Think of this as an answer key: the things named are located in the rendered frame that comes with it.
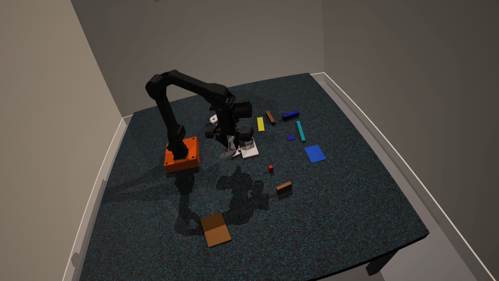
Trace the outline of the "teal long thin bar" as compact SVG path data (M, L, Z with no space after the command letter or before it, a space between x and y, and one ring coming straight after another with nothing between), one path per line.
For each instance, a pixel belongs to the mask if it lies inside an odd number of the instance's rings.
M301 138L302 142L306 142L300 121L296 121L296 123L297 123L298 129L299 129L299 134L300 134L300 138Z

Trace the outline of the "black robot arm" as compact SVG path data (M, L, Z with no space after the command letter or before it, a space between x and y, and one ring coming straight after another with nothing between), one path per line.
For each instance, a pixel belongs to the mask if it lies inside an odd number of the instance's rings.
M174 155L173 160L185 159L189 148L184 144L186 134L184 125L176 122L172 112L166 89L171 84L201 95L211 104L209 110L215 110L218 121L226 122L234 116L234 124L239 118L252 117L252 104L249 99L236 100L234 94L226 86L217 83L205 83L177 70L154 75L146 84L146 91L156 101L161 116L168 130L169 144L167 150ZM228 102L226 102L228 98Z

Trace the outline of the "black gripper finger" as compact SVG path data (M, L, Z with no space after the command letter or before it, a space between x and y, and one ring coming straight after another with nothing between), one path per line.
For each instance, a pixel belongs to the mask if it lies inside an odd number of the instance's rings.
M235 138L234 138L233 142L234 142L234 146L235 146L236 150L238 150L238 147L239 147L239 142L241 142L241 140L240 140L240 139L235 139Z
M218 140L221 144L223 144L223 146L228 149L228 140L226 135L223 135L221 138L215 138L215 140Z

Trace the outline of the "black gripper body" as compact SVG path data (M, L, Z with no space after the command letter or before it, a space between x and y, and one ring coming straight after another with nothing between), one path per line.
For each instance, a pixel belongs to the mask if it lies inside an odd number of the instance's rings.
M254 129L252 127L242 127L242 129L236 129L234 116L232 116L232 118L226 122L218 121L217 125L210 125L205 131L205 137L213 139L214 135L216 138L221 138L223 135L227 135L235 136L235 139L240 139L241 141L250 141L253 133Z

